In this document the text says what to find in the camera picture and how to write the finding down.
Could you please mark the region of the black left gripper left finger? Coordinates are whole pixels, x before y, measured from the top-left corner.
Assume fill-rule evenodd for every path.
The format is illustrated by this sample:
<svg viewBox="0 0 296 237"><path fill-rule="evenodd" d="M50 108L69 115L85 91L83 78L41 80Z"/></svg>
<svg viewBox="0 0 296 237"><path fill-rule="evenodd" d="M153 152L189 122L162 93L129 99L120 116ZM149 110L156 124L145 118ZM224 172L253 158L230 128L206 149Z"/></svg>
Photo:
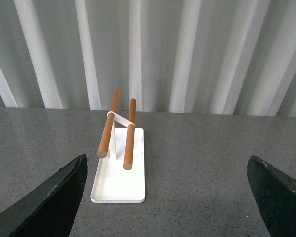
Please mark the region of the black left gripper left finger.
<svg viewBox="0 0 296 237"><path fill-rule="evenodd" d="M79 155L0 213L0 237L67 237L83 197L87 157Z"/></svg>

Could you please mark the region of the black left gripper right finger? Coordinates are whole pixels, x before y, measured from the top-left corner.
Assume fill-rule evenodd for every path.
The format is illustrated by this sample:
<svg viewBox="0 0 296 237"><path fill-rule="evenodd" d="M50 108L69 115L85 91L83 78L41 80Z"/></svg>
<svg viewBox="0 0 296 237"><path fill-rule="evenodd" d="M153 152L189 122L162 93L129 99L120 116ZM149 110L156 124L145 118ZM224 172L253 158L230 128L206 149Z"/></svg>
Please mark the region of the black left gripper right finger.
<svg viewBox="0 0 296 237"><path fill-rule="evenodd" d="M248 181L272 237L296 237L296 180L257 156L247 165Z"/></svg>

